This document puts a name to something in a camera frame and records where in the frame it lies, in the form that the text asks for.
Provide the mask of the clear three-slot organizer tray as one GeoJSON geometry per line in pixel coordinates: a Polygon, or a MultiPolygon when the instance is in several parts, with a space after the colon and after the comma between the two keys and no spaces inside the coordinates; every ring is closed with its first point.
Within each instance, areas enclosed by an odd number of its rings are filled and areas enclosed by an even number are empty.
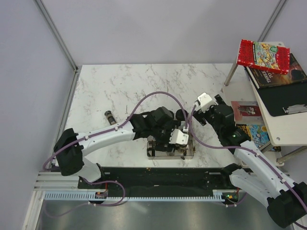
{"type": "MultiPolygon", "coordinates": [[[[185,125],[185,121],[178,121],[175,118],[175,114],[170,111],[172,116],[173,116],[173,121],[172,122],[167,122],[164,127],[166,131],[173,131],[175,128],[182,129],[185,125]]],[[[146,149],[146,154],[148,159],[150,160],[188,160],[192,159],[194,157],[195,153],[195,147],[193,143],[193,137],[189,136],[189,140],[187,143],[187,146],[189,149],[187,150],[186,156],[183,156],[180,152],[177,150],[175,152],[161,152],[161,151],[156,151],[153,147],[154,144],[154,139],[152,136],[149,136],[147,138],[147,149],[146,149]]]]}

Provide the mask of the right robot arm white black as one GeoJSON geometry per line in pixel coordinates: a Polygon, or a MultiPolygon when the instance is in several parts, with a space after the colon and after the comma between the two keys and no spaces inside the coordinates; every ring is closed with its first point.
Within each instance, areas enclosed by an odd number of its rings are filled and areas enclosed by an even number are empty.
{"type": "Polygon", "coordinates": [[[224,167],[224,173],[220,176],[222,187],[243,189],[267,209],[279,227],[295,224],[306,229],[306,226],[298,223],[307,214],[306,183],[295,182],[268,160],[236,125],[232,107],[219,95],[212,98],[204,92],[194,103],[190,117],[203,126],[210,124],[221,143],[218,149],[229,150],[255,174],[251,176],[241,166],[230,164],[224,167]]]}

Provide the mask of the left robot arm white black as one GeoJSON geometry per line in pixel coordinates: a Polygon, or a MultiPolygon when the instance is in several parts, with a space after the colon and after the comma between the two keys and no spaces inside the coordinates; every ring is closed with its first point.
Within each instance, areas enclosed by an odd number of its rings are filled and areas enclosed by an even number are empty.
{"type": "Polygon", "coordinates": [[[77,175],[94,188],[101,188],[105,176],[98,164],[86,159],[87,155],[116,143],[148,137],[162,144],[187,145],[189,136],[180,126],[174,114],[162,106],[92,132],[76,133],[73,128],[66,129],[54,147],[60,173],[62,176],[77,175]]]}

